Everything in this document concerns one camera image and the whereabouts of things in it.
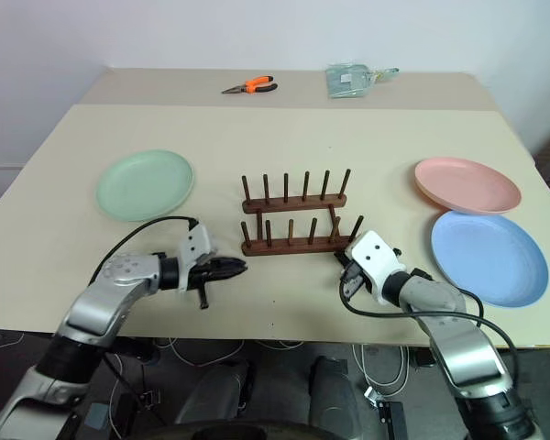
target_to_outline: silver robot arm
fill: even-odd
[[[31,367],[0,412],[0,439],[55,439],[72,433],[80,403],[132,305],[159,289],[185,292],[189,273],[215,254],[198,224],[178,245],[177,258],[115,255],[75,300],[40,362]]]
[[[343,303],[367,284],[379,303],[411,312],[466,312],[459,289],[411,275],[396,253],[374,231],[346,249]],[[541,439],[513,387],[512,378],[489,338],[470,320],[417,316],[430,336],[430,348],[473,439]]]

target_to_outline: plate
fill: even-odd
[[[453,284],[485,303],[525,307],[538,301],[548,285],[538,245],[500,215],[442,215],[432,229],[432,251]]]
[[[432,200],[461,213],[502,214],[522,200],[515,183],[472,160],[423,160],[415,167],[415,181]]]
[[[164,149],[124,158],[104,172],[96,189],[102,210],[116,220],[150,220],[177,208],[193,187],[192,167]]]

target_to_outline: green plate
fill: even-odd
[[[106,170],[95,196],[102,210],[116,220],[140,222],[177,208],[192,187],[193,171],[186,159],[153,149],[128,156]]]

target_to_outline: tabletop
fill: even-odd
[[[538,243],[550,273],[550,191],[496,108],[77,104],[0,201],[0,328],[56,329],[100,258],[138,225],[99,210],[94,198],[99,176],[117,160],[147,149],[175,151],[192,164],[192,194],[174,214],[198,217],[214,234],[221,255],[243,258],[249,269],[208,284],[206,310],[199,309],[194,291],[162,291],[140,300],[123,335],[427,345],[414,320],[384,322],[346,311],[337,291],[341,268],[332,254],[243,257],[240,222],[247,221],[255,234],[254,217],[241,208],[243,174],[251,195],[259,197],[263,173],[269,175],[271,195],[278,196],[284,172],[295,195],[305,171],[312,174],[310,193],[318,193],[326,170],[329,188],[335,189],[351,169],[346,206],[336,210],[343,234],[364,215],[361,230],[374,229],[400,248],[408,268],[441,279],[429,240],[446,210],[419,193],[413,167],[434,156],[480,161],[522,191],[522,203],[505,216]],[[265,219],[275,237],[285,237],[293,218],[299,237],[307,235],[313,215],[319,218],[317,234],[329,234],[326,210],[265,214]],[[185,232],[186,225],[165,222],[124,249],[171,254]],[[364,291],[353,302],[395,311],[375,304]],[[467,306],[474,311],[472,302]],[[485,313],[519,347],[550,346],[550,281],[544,297],[530,307],[487,305]]]
[[[219,93],[263,75],[273,76],[276,92]],[[80,104],[498,111],[474,77],[448,72],[402,72],[375,84],[365,97],[329,99],[322,71],[109,69]]]

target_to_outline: clear plastic bag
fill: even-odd
[[[399,69],[372,71],[364,64],[334,64],[326,69],[328,96],[353,98],[365,96],[375,82],[388,81]]]

